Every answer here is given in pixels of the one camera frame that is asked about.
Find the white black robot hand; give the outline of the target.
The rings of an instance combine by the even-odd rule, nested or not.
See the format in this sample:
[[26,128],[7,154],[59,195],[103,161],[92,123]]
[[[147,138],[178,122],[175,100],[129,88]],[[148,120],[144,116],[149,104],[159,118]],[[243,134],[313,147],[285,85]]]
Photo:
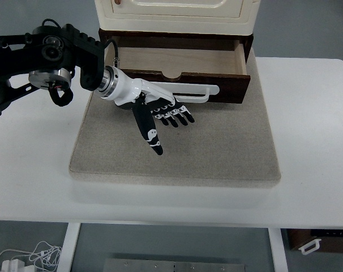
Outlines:
[[[183,103],[168,91],[154,83],[141,78],[132,79],[122,70],[106,66],[101,83],[95,93],[102,99],[114,101],[119,107],[134,104],[132,112],[139,131],[144,140],[157,155],[163,154],[156,125],[153,117],[160,120],[163,125],[178,127],[175,118],[183,126],[194,123],[195,120]],[[138,99],[145,95],[145,102]]]

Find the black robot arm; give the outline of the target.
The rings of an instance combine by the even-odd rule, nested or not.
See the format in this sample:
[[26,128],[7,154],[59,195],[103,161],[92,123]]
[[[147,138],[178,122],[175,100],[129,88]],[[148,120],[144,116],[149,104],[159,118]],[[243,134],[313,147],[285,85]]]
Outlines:
[[105,65],[106,48],[72,25],[60,26],[52,19],[32,33],[0,36],[0,115],[13,101],[38,89],[47,90],[55,105],[68,105],[79,67],[81,87],[131,110],[142,137],[161,155],[155,120],[177,127],[193,123],[193,116],[170,91]]

